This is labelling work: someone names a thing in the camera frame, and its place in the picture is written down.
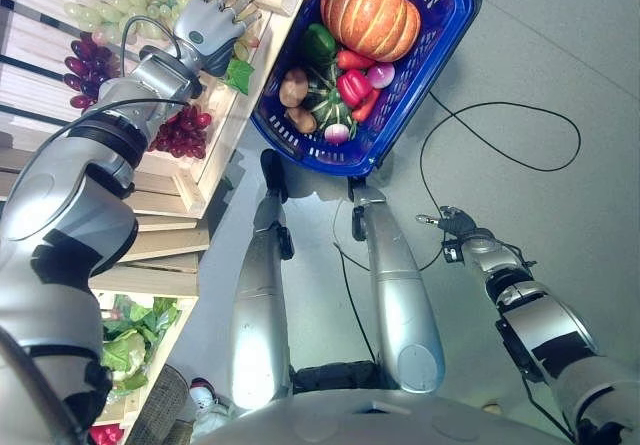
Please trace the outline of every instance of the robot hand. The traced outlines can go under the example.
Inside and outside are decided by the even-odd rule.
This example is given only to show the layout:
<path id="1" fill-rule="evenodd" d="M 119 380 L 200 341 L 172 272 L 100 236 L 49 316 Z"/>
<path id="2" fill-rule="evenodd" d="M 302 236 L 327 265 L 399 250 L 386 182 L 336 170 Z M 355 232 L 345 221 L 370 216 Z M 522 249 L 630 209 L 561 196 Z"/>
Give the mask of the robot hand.
<path id="1" fill-rule="evenodd" d="M 236 0 L 231 6 L 227 6 L 228 1 L 191 0 L 174 30 L 193 60 L 200 62 L 201 68 L 215 77 L 226 72 L 238 37 L 260 18 L 260 12 L 255 11 L 238 20 L 238 15 L 253 0 Z"/>

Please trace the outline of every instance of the orange pumpkin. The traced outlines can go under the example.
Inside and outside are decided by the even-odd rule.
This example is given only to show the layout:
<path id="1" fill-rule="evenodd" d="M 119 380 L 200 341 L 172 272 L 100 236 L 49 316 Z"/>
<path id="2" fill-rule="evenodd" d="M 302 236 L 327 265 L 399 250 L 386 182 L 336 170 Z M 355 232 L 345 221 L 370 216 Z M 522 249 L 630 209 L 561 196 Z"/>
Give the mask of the orange pumpkin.
<path id="1" fill-rule="evenodd" d="M 409 0 L 321 0 L 322 21 L 351 50 L 379 62 L 405 56 L 420 33 Z"/>

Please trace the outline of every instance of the squash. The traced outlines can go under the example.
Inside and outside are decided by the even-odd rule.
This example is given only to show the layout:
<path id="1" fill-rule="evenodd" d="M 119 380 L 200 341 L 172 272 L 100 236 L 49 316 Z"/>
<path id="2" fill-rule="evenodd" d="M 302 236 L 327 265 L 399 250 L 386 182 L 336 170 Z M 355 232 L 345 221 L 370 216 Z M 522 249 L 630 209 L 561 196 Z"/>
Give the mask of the squash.
<path id="1" fill-rule="evenodd" d="M 420 13 L 409 0 L 321 0 L 320 12 L 337 40 L 378 62 L 405 56 L 420 33 Z"/>
<path id="2" fill-rule="evenodd" d="M 309 79 L 309 90 L 302 101 L 302 107 L 311 112 L 318 124 L 318 131 L 322 132 L 329 125 L 341 123 L 349 127 L 350 138 L 357 131 L 357 123 L 351 118 L 349 107 L 342 101 L 340 93 L 336 89 L 338 68 L 331 64 L 324 73 L 313 67 L 306 68 Z"/>

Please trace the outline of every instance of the blue basket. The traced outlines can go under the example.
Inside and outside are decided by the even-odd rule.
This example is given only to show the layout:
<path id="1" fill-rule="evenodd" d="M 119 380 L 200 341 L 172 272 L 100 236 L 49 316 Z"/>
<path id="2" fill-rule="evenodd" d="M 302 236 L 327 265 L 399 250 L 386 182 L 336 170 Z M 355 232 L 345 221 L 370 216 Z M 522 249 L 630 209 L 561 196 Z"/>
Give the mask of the blue basket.
<path id="1" fill-rule="evenodd" d="M 320 0 L 304 0 L 284 42 L 251 119 L 271 145 L 287 158 L 318 172 L 366 176 L 380 165 L 402 133 L 458 42 L 477 15 L 482 0 L 410 0 L 422 17 L 411 52 L 394 63 L 396 77 L 384 89 L 356 137 L 342 145 L 318 135 L 303 135 L 284 118 L 278 90 L 285 73 L 300 64 L 296 44 L 312 22 L 322 22 Z"/>

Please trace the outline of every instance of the purple grapes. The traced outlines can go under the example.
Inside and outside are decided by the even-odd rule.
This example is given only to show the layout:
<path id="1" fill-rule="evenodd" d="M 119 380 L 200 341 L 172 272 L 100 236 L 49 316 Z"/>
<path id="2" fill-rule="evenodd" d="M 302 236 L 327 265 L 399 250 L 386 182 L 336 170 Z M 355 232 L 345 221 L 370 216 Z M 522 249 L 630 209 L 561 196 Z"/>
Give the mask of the purple grapes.
<path id="1" fill-rule="evenodd" d="M 80 40 L 71 42 L 71 50 L 76 55 L 65 58 L 64 63 L 73 73 L 63 76 L 63 82 L 69 88 L 81 92 L 69 103 L 74 108 L 86 110 L 98 100 L 100 86 L 111 78 L 120 75 L 113 52 L 107 47 L 98 46 L 91 33 L 80 33 Z"/>

